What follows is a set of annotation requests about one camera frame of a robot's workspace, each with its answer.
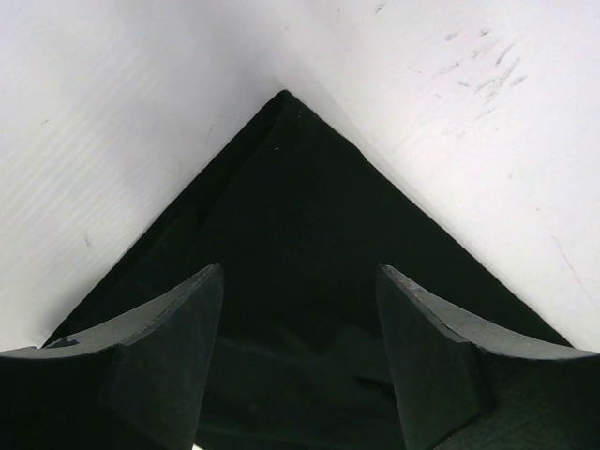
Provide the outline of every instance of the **white wall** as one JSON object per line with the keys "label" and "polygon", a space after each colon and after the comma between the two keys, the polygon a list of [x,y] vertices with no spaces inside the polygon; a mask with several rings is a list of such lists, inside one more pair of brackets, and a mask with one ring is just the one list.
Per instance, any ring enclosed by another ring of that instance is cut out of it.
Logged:
{"label": "white wall", "polygon": [[0,348],[41,344],[287,87],[600,350],[599,2],[6,0],[0,21]]}

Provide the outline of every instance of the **scuff mark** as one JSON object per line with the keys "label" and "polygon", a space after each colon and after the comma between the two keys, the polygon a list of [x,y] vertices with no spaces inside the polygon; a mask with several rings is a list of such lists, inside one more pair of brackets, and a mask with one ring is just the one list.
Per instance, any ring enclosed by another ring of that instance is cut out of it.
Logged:
{"label": "scuff mark", "polygon": [[487,45],[486,47],[484,47],[483,49],[481,49],[481,55],[482,56],[488,56],[488,53],[495,48],[498,45],[498,41],[496,42],[492,42],[490,45]]}
{"label": "scuff mark", "polygon": [[575,268],[573,267],[573,264],[571,264],[571,262],[569,261],[569,259],[566,257],[566,254],[564,253],[563,246],[561,245],[561,241],[559,241],[554,234],[550,234],[550,235],[552,236],[552,239],[554,239],[554,242],[556,243],[556,247],[558,247],[559,251],[561,252],[561,255],[564,258],[564,261],[569,266],[569,269],[571,269],[571,273],[573,273],[573,276],[577,280],[577,283],[579,284],[579,287],[585,293],[586,297],[588,297],[588,300],[590,300],[590,303],[594,307],[596,307],[596,304],[592,300],[592,296],[590,295],[590,293],[588,292],[588,290],[585,289],[585,286],[583,285],[583,282],[581,281],[581,278],[579,278],[579,275],[576,272]]}
{"label": "scuff mark", "polygon": [[213,132],[213,128],[215,127],[216,124],[213,124],[210,126],[210,128],[208,129],[208,134],[206,135],[206,145],[208,145],[208,142],[210,141],[210,135]]}
{"label": "scuff mark", "polygon": [[473,121],[475,121],[475,120],[479,120],[479,119],[481,119],[482,117],[485,117],[486,115],[488,115],[489,113],[492,113],[492,112],[496,111],[497,109],[498,109],[498,108],[492,108],[491,110],[487,110],[486,112],[483,112],[483,113],[479,114],[477,117],[475,117],[475,118],[473,119]]}
{"label": "scuff mark", "polygon": [[496,82],[495,78],[492,78],[491,80],[487,80],[486,82],[482,82],[477,87],[475,87],[475,94],[477,94],[479,91],[481,91],[484,87],[487,87],[490,84],[495,83],[495,82]]}
{"label": "scuff mark", "polygon": [[496,60],[496,67],[500,65],[500,63],[503,61],[504,57],[508,54],[508,52],[510,52],[510,49],[512,49],[513,47],[515,47],[515,44],[510,44],[506,48],[506,50],[504,50],[504,52],[502,52],[500,57]]}
{"label": "scuff mark", "polygon": [[487,105],[491,100],[496,98],[497,95],[498,95],[498,92],[496,92],[496,91],[493,91],[493,92],[490,92],[489,94],[487,94],[487,101],[485,104]]}
{"label": "scuff mark", "polygon": [[525,80],[527,80],[528,76],[525,75],[523,77],[518,77],[516,80],[513,81],[513,87],[515,87],[518,84],[523,83]]}
{"label": "scuff mark", "polygon": [[511,76],[511,74],[513,73],[513,70],[515,70],[515,68],[517,68],[518,63],[521,62],[521,58],[517,58],[517,61],[515,61],[511,67],[509,67],[507,70],[504,71],[504,73],[502,74],[502,76],[500,77],[500,79],[498,80],[498,85],[499,86],[503,86],[504,82],[506,82],[506,80],[508,80],[508,78]]}
{"label": "scuff mark", "polygon": [[458,68],[458,66],[460,66],[460,63],[459,63],[459,61],[456,61],[456,63],[454,63],[452,66],[442,68],[440,71],[436,72],[433,76],[439,77],[440,75],[445,75],[446,73],[450,73],[454,69]]}

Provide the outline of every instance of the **white surface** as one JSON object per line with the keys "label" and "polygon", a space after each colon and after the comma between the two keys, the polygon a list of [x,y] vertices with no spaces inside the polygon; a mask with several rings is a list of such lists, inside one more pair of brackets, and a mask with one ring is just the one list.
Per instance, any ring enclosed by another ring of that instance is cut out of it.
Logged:
{"label": "white surface", "polygon": [[595,0],[5,0],[0,348],[41,344],[287,87],[600,350],[598,30]]}

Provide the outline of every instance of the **black fabric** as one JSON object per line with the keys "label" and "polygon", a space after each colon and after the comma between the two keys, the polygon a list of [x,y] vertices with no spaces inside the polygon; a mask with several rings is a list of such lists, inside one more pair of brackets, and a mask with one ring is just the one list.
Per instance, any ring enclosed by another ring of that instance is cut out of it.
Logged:
{"label": "black fabric", "polygon": [[403,448],[375,299],[381,263],[489,321],[568,345],[287,92],[202,171],[52,338],[134,308],[209,263],[223,266],[225,296],[200,445],[206,431]]}

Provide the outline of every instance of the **black velvet cloth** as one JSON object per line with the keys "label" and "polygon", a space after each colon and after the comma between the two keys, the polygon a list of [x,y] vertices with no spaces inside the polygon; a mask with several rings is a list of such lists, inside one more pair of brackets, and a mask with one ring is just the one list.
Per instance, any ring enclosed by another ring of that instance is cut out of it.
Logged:
{"label": "black velvet cloth", "polygon": [[210,263],[222,265],[225,293],[197,435],[207,450],[404,448],[375,298],[379,264],[484,319],[568,345],[288,92],[52,339],[147,302]]}

